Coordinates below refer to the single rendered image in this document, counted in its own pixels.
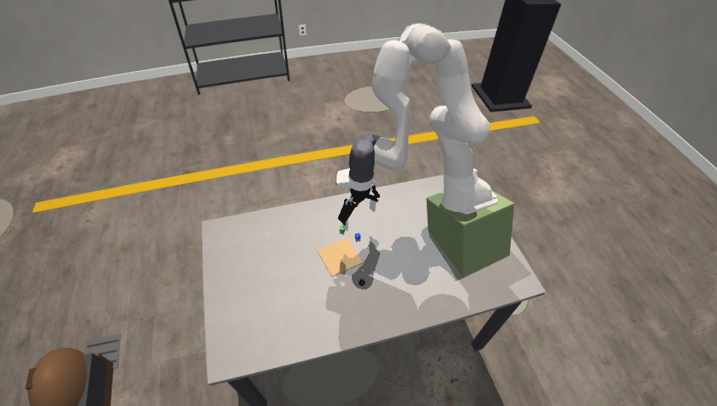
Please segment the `tan flat mat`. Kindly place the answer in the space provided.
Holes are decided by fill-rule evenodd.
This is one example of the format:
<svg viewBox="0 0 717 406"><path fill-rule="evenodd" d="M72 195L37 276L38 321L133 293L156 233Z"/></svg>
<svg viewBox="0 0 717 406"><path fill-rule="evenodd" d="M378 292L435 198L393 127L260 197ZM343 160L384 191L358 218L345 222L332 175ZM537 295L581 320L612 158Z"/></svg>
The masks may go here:
<svg viewBox="0 0 717 406"><path fill-rule="evenodd" d="M331 276L363 263L348 238L318 250Z"/></svg>

